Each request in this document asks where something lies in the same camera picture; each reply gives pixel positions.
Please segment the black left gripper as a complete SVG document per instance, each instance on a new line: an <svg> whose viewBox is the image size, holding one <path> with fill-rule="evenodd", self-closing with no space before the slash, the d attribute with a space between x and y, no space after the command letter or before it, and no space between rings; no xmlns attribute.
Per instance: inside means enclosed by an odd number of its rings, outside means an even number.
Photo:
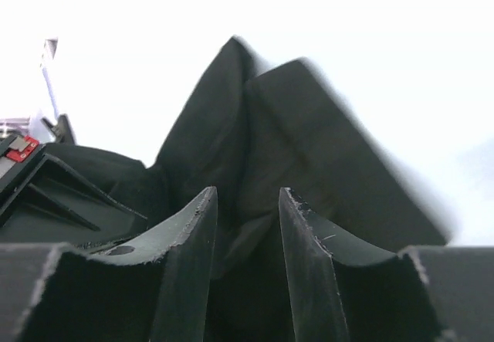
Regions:
<svg viewBox="0 0 494 342"><path fill-rule="evenodd" d="M67 114L42 125L57 144L75 144ZM1 242L68 242L107 248L146 231L148 220L129 209L33 137L12 134L1 142Z"/></svg>

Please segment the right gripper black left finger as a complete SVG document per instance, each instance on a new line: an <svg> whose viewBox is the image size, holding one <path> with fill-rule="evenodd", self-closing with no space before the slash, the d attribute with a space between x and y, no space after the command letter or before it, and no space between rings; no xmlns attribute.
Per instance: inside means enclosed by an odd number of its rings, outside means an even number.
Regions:
<svg viewBox="0 0 494 342"><path fill-rule="evenodd" d="M66 243L1 247L3 341L200 341L218 196L100 254Z"/></svg>

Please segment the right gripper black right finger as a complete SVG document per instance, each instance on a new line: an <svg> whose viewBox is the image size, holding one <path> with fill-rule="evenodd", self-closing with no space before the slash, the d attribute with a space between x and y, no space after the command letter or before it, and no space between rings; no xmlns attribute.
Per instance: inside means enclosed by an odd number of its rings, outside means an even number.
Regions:
<svg viewBox="0 0 494 342"><path fill-rule="evenodd" d="M298 341L493 339L493 250L389 252L279 192L279 224Z"/></svg>

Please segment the black long sleeve shirt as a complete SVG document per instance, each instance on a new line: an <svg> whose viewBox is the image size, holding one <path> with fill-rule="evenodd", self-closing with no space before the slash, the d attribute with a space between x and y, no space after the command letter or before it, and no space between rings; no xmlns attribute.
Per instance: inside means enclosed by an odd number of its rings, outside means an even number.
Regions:
<svg viewBox="0 0 494 342"><path fill-rule="evenodd" d="M446 242L304 62L255 75L237 39L206 69L152 166L71 144L49 144L47 151L151 223L215 187L216 279L244 261L255 270L280 267L269 228L284 187L383 249Z"/></svg>

